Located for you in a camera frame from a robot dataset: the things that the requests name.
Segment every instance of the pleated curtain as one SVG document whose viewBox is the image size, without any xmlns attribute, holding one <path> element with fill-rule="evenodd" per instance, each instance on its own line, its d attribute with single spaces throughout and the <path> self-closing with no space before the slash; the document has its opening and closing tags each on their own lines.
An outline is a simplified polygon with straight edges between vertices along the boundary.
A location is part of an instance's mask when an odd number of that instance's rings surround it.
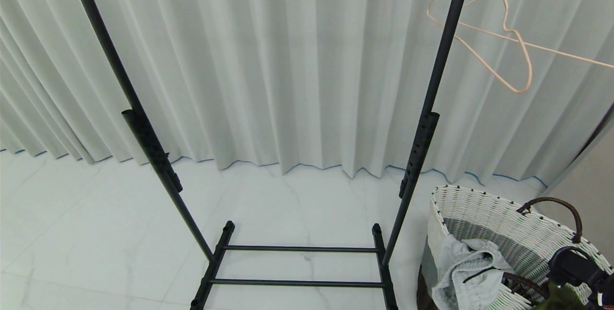
<svg viewBox="0 0 614 310">
<path fill-rule="evenodd" d="M 96 0 L 171 160 L 341 165 L 353 177 L 405 167 L 441 29 L 429 0 Z M 526 41 L 614 63 L 614 0 L 509 0 Z M 432 14 L 445 20 L 449 0 Z M 461 21 L 502 32 L 503 5 Z M 459 26 L 523 87 L 516 43 Z M 0 0 L 0 143 L 15 153 L 146 163 L 129 105 L 79 0 Z M 561 174 L 614 102 L 614 70 L 529 49 L 533 85 L 503 87 L 454 42 L 424 170 Z"/>
</svg>

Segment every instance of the wicker basket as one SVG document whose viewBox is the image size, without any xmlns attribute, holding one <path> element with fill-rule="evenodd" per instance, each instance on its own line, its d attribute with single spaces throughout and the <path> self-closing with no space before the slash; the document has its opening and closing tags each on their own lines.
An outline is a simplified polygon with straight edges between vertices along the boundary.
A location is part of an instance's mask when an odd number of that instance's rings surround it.
<svg viewBox="0 0 614 310">
<path fill-rule="evenodd" d="M 561 225 L 546 216 L 531 213 L 531 205 L 542 201 L 554 201 L 570 208 L 574 214 L 577 231 Z M 514 201 L 466 189 L 446 185 L 432 193 L 428 214 L 428 234 L 425 251 L 439 256 L 443 238 L 452 234 L 456 239 L 481 238 L 498 245 L 505 260 L 520 277 L 542 285 L 547 281 L 548 261 L 565 246 L 575 246 L 594 259 L 599 268 L 612 274 L 612 265 L 597 248 L 581 236 L 582 225 L 577 211 L 564 201 L 539 198 L 519 205 Z M 522 285 L 500 285 L 499 295 L 489 309 L 528 310 L 535 299 L 543 299 L 534 289 Z M 587 303 L 590 288 L 585 284 L 573 287 L 583 303 Z"/>
</svg>

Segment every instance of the light gray cloth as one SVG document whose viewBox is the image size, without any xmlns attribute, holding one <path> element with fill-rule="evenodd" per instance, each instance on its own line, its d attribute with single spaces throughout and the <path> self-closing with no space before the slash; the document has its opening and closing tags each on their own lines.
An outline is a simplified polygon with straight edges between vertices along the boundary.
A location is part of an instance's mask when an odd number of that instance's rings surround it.
<svg viewBox="0 0 614 310">
<path fill-rule="evenodd" d="M 440 310 L 485 310 L 497 299 L 504 271 L 514 273 L 497 245 L 488 240 L 459 242 L 450 234 L 441 243 L 437 258 L 439 281 L 432 297 Z"/>
</svg>

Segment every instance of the basket handle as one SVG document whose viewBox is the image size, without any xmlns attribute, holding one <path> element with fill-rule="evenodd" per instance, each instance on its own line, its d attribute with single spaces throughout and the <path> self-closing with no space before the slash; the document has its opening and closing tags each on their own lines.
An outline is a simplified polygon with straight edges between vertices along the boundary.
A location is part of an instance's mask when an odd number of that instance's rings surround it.
<svg viewBox="0 0 614 310">
<path fill-rule="evenodd" d="M 520 214 L 524 214 L 524 211 L 526 210 L 530 213 L 532 205 L 534 205 L 535 203 L 544 202 L 544 201 L 559 203 L 561 205 L 564 205 L 567 209 L 569 209 L 572 212 L 572 214 L 574 215 L 574 220 L 576 222 L 576 233 L 574 234 L 574 237 L 572 237 L 572 242 L 574 244 L 579 244 L 580 238 L 582 237 L 582 220 L 579 218 L 579 213 L 577 209 L 575 209 L 574 206 L 570 205 L 570 203 L 567 203 L 563 201 L 562 199 L 558 199 L 558 198 L 537 198 L 537 199 L 532 199 L 531 201 L 525 203 L 524 205 L 522 205 L 522 207 L 516 210 L 516 212 Z"/>
<path fill-rule="evenodd" d="M 526 277 L 521 277 L 520 275 L 515 275 L 515 274 L 511 274 L 511 273 L 503 273 L 503 278 L 511 280 L 511 281 L 514 281 L 514 282 L 517 282 L 518 284 L 523 284 L 523 285 L 525 285 L 527 287 L 532 288 L 533 290 L 535 290 L 535 292 L 537 292 L 544 299 L 548 299 L 550 297 L 550 291 L 549 290 L 546 290 L 543 287 L 540 287 L 538 284 L 536 284 L 535 282 L 527 279 Z"/>
</svg>

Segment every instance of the pink wire hanger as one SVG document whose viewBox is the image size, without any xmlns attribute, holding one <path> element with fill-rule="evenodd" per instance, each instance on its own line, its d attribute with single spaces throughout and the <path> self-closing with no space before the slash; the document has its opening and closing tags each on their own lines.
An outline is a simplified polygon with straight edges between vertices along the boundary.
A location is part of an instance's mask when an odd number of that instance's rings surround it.
<svg viewBox="0 0 614 310">
<path fill-rule="evenodd" d="M 434 1 L 435 0 L 430 0 L 430 2 L 428 2 L 428 8 L 427 8 L 426 13 L 427 13 L 428 17 L 431 20 L 433 20 L 435 23 L 437 23 L 439 28 L 443 29 L 443 25 L 441 24 L 441 22 L 437 21 L 437 19 L 430 14 L 430 8 L 431 8 L 431 6 L 432 6 Z M 470 1 L 467 4 L 465 4 L 463 6 L 463 8 L 469 6 L 470 4 L 473 4 L 474 2 L 477 2 L 477 1 L 479 1 L 479 0 L 472 0 L 472 1 Z M 471 52 L 478 59 L 478 61 L 480 61 L 480 63 L 482 63 L 482 65 L 484 65 L 486 67 L 486 69 L 488 69 L 501 83 L 503 83 L 505 85 L 505 87 L 508 87 L 508 89 L 511 90 L 512 92 L 520 94 L 520 93 L 524 93 L 524 92 L 528 91 L 529 87 L 531 86 L 531 81 L 533 80 L 533 67 L 531 65 L 531 58 L 529 57 L 529 53 L 527 52 L 527 48 L 526 48 L 527 46 L 530 46 L 530 47 L 536 48 L 536 49 L 546 50 L 548 52 L 553 52 L 553 53 L 559 54 L 561 56 L 566 56 L 566 57 L 571 57 L 573 59 L 587 61 L 589 63 L 596 64 L 596 65 L 601 65 L 603 67 L 608 67 L 610 69 L 614 69 L 614 65 L 612 65 L 612 64 L 603 63 L 601 61 L 596 61 L 596 60 L 592 60 L 592 59 L 588 59 L 588 58 L 584 58 L 584 57 L 580 57 L 580 56 L 575 56 L 573 54 L 561 52 L 559 50 L 545 48 L 543 46 L 539 46 L 539 45 L 535 45 L 535 44 L 531 44 L 531 43 L 526 43 L 522 39 L 522 36 L 520 36 L 520 32 L 518 32 L 518 30 L 510 29 L 510 28 L 507 27 L 507 17 L 509 15 L 509 3 L 508 3 L 507 0 L 502 0 L 502 1 L 503 1 L 503 4 L 504 4 L 504 7 L 505 7 L 505 14 L 504 14 L 504 18 L 503 18 L 503 30 L 505 32 L 507 32 L 507 33 L 514 33 L 516 35 L 516 39 L 513 39 L 512 37 L 509 37 L 509 36 L 505 36 L 505 35 L 497 34 L 497 33 L 494 33 L 494 32 L 490 32 L 488 30 L 483 30 L 481 28 L 478 28 L 478 27 L 472 26 L 472 25 L 468 25 L 468 24 L 465 24 L 463 22 L 459 22 L 459 25 L 466 26 L 466 27 L 471 28 L 473 30 L 477 30 L 478 32 L 482 32 L 482 33 L 486 33 L 486 34 L 489 34 L 489 35 L 498 36 L 498 37 L 500 37 L 502 39 L 506 39 L 506 40 L 509 40 L 509 41 L 515 41 L 516 43 L 519 43 L 520 44 L 520 49 L 522 49 L 522 54 L 524 55 L 524 59 L 525 59 L 525 61 L 527 63 L 527 81 L 526 81 L 526 84 L 524 85 L 524 88 L 522 88 L 522 89 L 514 88 L 507 81 L 505 81 L 504 78 L 502 78 L 482 57 L 480 57 L 478 52 L 476 52 L 471 46 L 469 46 L 469 44 L 467 44 L 467 42 L 465 40 L 463 40 L 460 36 L 457 36 L 457 35 L 454 35 L 454 37 L 455 37 L 456 40 L 460 41 L 469 50 L 469 52 Z"/>
</svg>

